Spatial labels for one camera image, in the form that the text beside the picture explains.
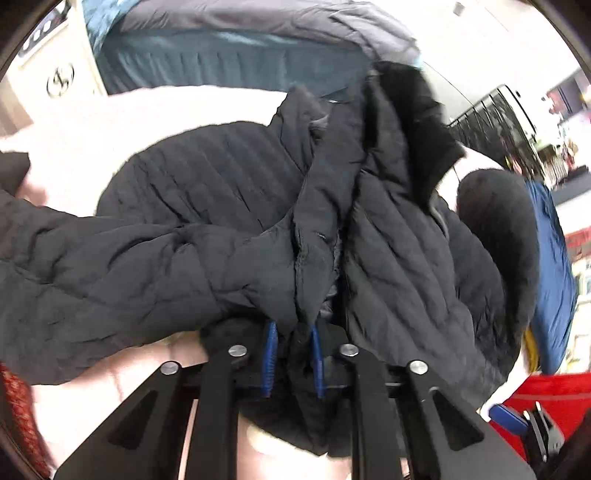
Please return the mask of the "black quilted puffer jacket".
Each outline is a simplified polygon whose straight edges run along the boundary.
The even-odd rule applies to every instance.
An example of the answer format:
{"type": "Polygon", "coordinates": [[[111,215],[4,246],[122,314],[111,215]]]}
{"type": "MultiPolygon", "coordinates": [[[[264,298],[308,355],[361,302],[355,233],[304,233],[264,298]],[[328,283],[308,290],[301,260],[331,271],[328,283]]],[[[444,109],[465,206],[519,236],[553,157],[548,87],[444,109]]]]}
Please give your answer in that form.
{"type": "Polygon", "coordinates": [[[125,348],[197,330],[208,353],[273,342],[273,391],[243,413],[344,457],[342,406],[305,389],[345,339],[420,359],[482,406],[536,308],[539,247],[522,177],[462,157],[421,72],[378,62],[329,103],[290,90],[269,125],[236,122],[132,156],[80,218],[1,196],[1,360],[61,384],[125,348]]]}

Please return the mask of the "red blanket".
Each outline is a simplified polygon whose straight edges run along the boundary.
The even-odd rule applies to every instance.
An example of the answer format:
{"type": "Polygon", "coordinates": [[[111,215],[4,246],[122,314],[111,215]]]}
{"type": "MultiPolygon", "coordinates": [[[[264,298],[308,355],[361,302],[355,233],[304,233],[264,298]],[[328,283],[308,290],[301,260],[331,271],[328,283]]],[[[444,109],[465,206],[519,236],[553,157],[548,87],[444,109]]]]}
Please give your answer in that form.
{"type": "Polygon", "coordinates": [[[576,440],[574,459],[590,468],[590,373],[533,375],[502,405],[521,415],[538,402],[562,431],[565,441],[576,440]]]}

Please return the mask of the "navy blue yellow-trimmed cushion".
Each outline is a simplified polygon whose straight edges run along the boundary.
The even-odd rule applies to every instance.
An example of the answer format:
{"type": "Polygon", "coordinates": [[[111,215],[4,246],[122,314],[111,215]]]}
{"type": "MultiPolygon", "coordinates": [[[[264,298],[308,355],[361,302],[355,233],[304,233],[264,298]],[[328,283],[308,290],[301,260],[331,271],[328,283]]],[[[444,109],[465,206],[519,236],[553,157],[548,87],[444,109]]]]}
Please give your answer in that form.
{"type": "Polygon", "coordinates": [[[531,321],[541,372],[554,375],[566,355],[577,303],[577,286],[567,244],[550,190],[528,181],[539,245],[539,287],[531,321]]]}

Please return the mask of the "cluttered shelf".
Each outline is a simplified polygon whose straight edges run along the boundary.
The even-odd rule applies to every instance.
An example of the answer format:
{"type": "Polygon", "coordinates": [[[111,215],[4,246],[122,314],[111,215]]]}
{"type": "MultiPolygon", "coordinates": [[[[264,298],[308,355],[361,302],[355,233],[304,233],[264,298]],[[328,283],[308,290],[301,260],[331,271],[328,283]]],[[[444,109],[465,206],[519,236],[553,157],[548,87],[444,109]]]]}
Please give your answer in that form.
{"type": "Polygon", "coordinates": [[[536,150],[554,191],[590,175],[590,80],[577,70],[540,101],[536,150]]]}

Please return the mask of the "red patterned black cloth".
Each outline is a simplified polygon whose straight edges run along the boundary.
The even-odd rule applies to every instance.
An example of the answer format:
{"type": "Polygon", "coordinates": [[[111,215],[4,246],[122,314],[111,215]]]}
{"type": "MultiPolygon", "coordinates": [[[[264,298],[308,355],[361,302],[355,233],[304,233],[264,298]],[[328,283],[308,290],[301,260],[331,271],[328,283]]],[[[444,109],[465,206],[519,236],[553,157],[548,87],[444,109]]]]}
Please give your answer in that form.
{"type": "Polygon", "coordinates": [[[1,365],[1,478],[50,477],[48,453],[37,428],[31,387],[1,365]]]}

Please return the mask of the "pink polka dot bed sheet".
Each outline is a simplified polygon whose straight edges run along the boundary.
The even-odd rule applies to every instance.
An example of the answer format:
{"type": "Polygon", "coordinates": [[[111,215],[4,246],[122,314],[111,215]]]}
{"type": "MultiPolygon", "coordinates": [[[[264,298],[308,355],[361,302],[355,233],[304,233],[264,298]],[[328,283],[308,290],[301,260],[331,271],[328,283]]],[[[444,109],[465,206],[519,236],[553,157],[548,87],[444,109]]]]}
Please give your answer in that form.
{"type": "MultiPolygon", "coordinates": [[[[18,157],[20,174],[28,183],[46,188],[48,197],[36,202],[25,191],[2,194],[11,193],[36,207],[80,218],[92,217],[110,181],[132,156],[167,138],[201,127],[236,122],[269,125],[289,93],[159,87],[66,106],[9,141],[11,152],[18,157]]],[[[88,437],[100,432],[103,420],[125,397],[138,390],[149,373],[158,372],[165,362],[171,362],[177,371],[197,364],[211,368],[219,360],[252,370],[256,375],[253,388],[256,395],[240,408],[242,416],[249,419],[243,413],[245,405],[270,398],[263,398],[260,390],[263,342],[243,340],[208,353],[199,331],[183,331],[125,348],[61,384],[31,384],[5,366],[32,388],[35,420],[55,462],[57,477],[87,479],[98,473],[104,479],[112,479],[141,472],[161,479],[168,469],[160,463],[157,450],[143,451],[148,429],[135,426],[132,415],[126,416],[124,426],[110,427],[104,432],[109,446],[117,450],[113,459],[101,459],[97,449],[88,444],[88,437]]],[[[339,346],[344,343],[353,344],[345,339],[339,346]]],[[[324,378],[325,398],[344,408],[349,430],[349,409],[329,385],[339,346],[324,356],[324,367],[328,370],[324,378]]]]}

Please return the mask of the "teal and grey jacket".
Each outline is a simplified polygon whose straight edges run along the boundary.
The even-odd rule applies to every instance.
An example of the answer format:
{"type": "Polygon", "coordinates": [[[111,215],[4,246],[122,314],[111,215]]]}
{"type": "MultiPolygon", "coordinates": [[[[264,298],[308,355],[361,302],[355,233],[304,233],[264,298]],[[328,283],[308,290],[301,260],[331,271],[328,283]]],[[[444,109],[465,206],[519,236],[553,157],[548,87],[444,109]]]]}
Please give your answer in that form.
{"type": "Polygon", "coordinates": [[[367,1],[84,1],[106,91],[211,85],[337,100],[375,61],[417,65],[416,40],[367,1]]]}

